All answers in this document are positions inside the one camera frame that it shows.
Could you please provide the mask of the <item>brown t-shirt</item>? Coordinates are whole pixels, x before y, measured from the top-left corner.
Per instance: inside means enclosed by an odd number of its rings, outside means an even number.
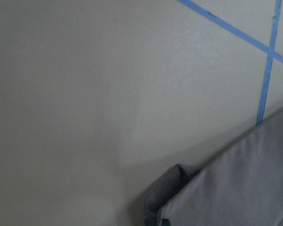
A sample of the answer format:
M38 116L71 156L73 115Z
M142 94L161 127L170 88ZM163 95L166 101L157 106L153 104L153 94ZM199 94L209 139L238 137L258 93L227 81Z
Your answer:
M283 108L205 167L170 168L144 209L147 226L283 226Z

